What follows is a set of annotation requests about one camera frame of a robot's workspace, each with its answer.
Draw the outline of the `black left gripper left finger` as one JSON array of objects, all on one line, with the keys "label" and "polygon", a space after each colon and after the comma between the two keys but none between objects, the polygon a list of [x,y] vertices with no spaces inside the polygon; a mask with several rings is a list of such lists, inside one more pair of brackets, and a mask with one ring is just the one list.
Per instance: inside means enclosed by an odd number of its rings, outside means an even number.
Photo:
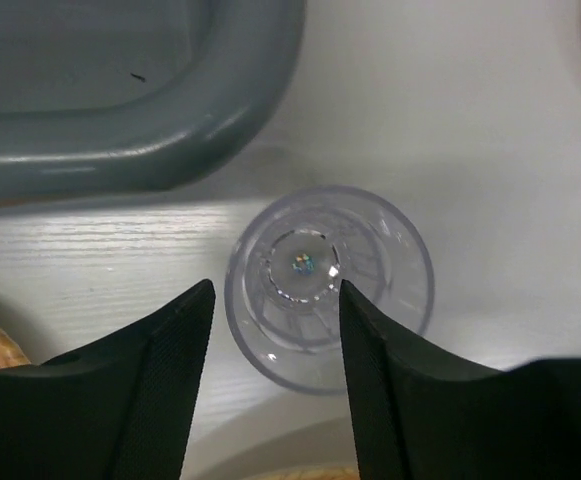
[{"label": "black left gripper left finger", "polygon": [[0,479],[177,479],[215,307],[202,280],[39,365],[0,369]]}]

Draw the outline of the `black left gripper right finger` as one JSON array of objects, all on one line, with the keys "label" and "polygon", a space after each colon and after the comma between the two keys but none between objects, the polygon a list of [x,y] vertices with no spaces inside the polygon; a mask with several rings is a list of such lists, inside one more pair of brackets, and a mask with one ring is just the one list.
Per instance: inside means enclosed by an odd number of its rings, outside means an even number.
[{"label": "black left gripper right finger", "polygon": [[450,353],[344,282],[339,319],[364,479],[581,479],[581,358],[499,371]]}]

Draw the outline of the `triangular orange woven tray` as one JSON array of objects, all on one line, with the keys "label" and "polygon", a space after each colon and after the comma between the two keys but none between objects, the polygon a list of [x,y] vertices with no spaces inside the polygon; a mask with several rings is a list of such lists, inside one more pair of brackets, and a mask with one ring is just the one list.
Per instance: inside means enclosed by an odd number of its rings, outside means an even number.
[{"label": "triangular orange woven tray", "polygon": [[203,479],[216,480],[359,480],[358,467],[352,463],[311,463],[291,466],[232,464],[217,467]]}]

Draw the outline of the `clear plastic cup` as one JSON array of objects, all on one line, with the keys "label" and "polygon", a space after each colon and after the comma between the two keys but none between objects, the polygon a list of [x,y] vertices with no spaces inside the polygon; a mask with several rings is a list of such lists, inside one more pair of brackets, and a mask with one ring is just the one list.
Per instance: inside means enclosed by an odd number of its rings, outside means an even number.
[{"label": "clear plastic cup", "polygon": [[399,324],[426,332],[435,299],[432,261],[396,206],[342,185],[299,190],[270,204],[238,239],[225,278],[226,318],[241,353],[287,389],[345,393],[345,280]]}]

